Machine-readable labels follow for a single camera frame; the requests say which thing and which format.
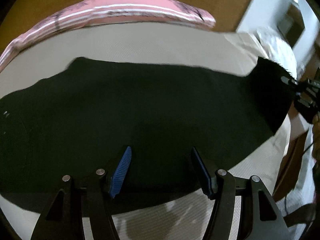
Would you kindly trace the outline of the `black pants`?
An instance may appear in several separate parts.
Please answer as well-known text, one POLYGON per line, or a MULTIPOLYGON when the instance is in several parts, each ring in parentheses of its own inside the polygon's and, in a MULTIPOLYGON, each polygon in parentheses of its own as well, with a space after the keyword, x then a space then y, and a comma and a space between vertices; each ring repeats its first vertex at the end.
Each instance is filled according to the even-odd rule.
POLYGON ((39 213, 69 175, 86 188, 132 159, 114 213, 199 189, 274 136, 294 91, 259 58, 246 76, 207 68, 76 58, 66 70, 1 99, 1 195, 39 213))

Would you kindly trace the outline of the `white dotted cloth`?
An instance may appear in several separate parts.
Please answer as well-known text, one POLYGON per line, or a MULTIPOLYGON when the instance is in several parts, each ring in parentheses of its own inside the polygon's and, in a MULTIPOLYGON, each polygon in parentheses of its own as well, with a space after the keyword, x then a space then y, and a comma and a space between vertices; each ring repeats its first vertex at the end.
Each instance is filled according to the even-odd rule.
POLYGON ((256 34, 268 58, 281 65, 296 79, 297 60, 292 48, 283 40, 280 33, 270 27, 260 27, 256 30, 256 34))

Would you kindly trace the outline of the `pink striped long pillow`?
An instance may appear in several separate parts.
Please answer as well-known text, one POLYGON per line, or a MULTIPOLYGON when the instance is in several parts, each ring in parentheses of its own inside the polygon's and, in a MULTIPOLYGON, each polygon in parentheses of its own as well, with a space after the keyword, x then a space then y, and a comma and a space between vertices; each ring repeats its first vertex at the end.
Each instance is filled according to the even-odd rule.
POLYGON ((105 24, 164 22, 210 30, 215 18, 177 0, 84 0, 62 9, 13 39, 1 54, 1 70, 23 50, 65 31, 105 24))

